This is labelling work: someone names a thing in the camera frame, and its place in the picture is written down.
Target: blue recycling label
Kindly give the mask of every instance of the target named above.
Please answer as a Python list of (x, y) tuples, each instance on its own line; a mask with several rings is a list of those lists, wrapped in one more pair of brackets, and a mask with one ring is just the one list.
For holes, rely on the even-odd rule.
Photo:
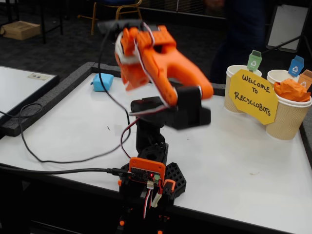
[(288, 73), (294, 77), (298, 76), (304, 67), (304, 59), (300, 56), (296, 56), (289, 67)]

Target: crumpled paper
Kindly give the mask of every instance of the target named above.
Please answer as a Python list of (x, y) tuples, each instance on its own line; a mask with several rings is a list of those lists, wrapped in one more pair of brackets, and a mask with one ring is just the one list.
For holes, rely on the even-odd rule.
[(305, 102), (310, 100), (311, 93), (293, 79), (287, 79), (283, 82), (275, 82), (274, 90), (277, 95), (290, 101)]

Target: paper cup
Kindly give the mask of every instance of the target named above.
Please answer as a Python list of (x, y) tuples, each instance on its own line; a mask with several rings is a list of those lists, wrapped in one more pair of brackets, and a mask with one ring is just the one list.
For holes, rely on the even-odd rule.
[(293, 79), (298, 82), (299, 76), (292, 77), (286, 70), (271, 70), (267, 75), (267, 80), (271, 83), (272, 87), (274, 87), (275, 82), (282, 82), (286, 79)]
[(307, 115), (312, 105), (312, 99), (310, 98), (310, 101), (307, 102), (284, 100), (282, 101), (279, 97), (275, 122), (268, 124), (266, 131), (274, 138), (291, 140), (295, 137), (303, 119)]
[[(230, 91), (231, 77), (241, 69), (249, 71), (247, 66), (244, 66), (244, 65), (233, 65), (233, 66), (228, 67), (228, 70), (226, 71), (226, 83), (225, 83), (225, 95), (224, 95), (224, 107), (228, 111), (231, 111), (232, 113), (238, 114), (238, 115), (242, 115), (244, 114), (244, 112), (236, 108), (235, 104), (232, 102), (232, 99), (230, 98), (229, 91)], [(257, 76), (262, 75), (262, 73), (259, 70), (256, 70), (254, 73)]]

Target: white wire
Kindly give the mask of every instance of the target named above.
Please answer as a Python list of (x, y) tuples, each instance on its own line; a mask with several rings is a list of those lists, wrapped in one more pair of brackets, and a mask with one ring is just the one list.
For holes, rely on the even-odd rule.
[(142, 60), (140, 51), (139, 51), (139, 49), (138, 49), (138, 45), (137, 45), (136, 39), (134, 39), (134, 42), (135, 42), (135, 52), (136, 52), (136, 54), (137, 54), (137, 56), (138, 56), (138, 60), (140, 61), (141, 67), (142, 67), (142, 69), (143, 69), (145, 75), (147, 75), (147, 77), (150, 79), (151, 83), (156, 87), (157, 91), (159, 92), (159, 97), (160, 97), (162, 103), (164, 103), (164, 105), (165, 105), (167, 108), (170, 108), (170, 105), (164, 100), (164, 98), (163, 98), (162, 95), (161, 95), (161, 92), (158, 90), (157, 85), (155, 85), (152, 76), (151, 76), (151, 75), (149, 74), (149, 72), (145, 69), (145, 66), (144, 66), (144, 63), (143, 63), (143, 60)]
[(166, 110), (166, 109), (167, 109), (167, 107), (165, 105), (160, 105), (156, 108), (148, 109), (146, 111), (130, 112), (129, 116), (141, 116), (141, 115), (154, 114), (154, 113), (158, 113), (158, 112), (161, 112), (163, 110)]
[(144, 214), (143, 214), (143, 218), (146, 217), (146, 207), (147, 207), (147, 203), (148, 203), (148, 198), (150, 197), (151, 194), (151, 190), (149, 189), (145, 198), (145, 205), (144, 205)]
[(154, 45), (155, 45), (155, 38), (154, 38), (154, 35), (153, 35), (153, 32), (152, 32), (151, 28), (145, 22), (143, 22), (143, 26), (147, 29), (148, 33), (150, 34), (150, 37), (152, 39), (152, 46), (154, 47)]

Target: red wire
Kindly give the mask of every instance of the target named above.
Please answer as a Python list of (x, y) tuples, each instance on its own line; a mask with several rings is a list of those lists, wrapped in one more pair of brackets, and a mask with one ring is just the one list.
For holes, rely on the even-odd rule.
[(133, 121), (131, 124), (129, 124), (128, 127), (127, 127), (125, 130), (123, 130), (123, 132), (122, 132), (122, 134), (121, 134), (120, 146), (121, 146), (122, 150), (125, 152), (125, 154), (126, 154), (126, 156), (127, 156), (128, 158), (131, 158), (131, 157), (128, 155), (128, 153), (125, 151), (125, 149), (124, 149), (123, 146), (122, 146), (122, 138), (123, 138), (123, 135), (125, 134), (125, 132), (127, 132), (127, 131), (129, 130), (129, 128), (131, 128), (139, 119), (140, 119), (140, 118), (136, 118), (135, 121)]
[(158, 182), (159, 194), (162, 194), (162, 183), (160, 181), (162, 181), (162, 179), (160, 179), (159, 182)]
[(147, 201), (148, 201), (148, 197), (149, 197), (150, 191), (151, 191), (151, 190), (149, 189), (148, 192), (146, 193), (145, 203), (144, 203), (144, 210), (143, 210), (143, 218), (146, 217), (145, 209), (146, 209), (146, 206), (147, 206)]

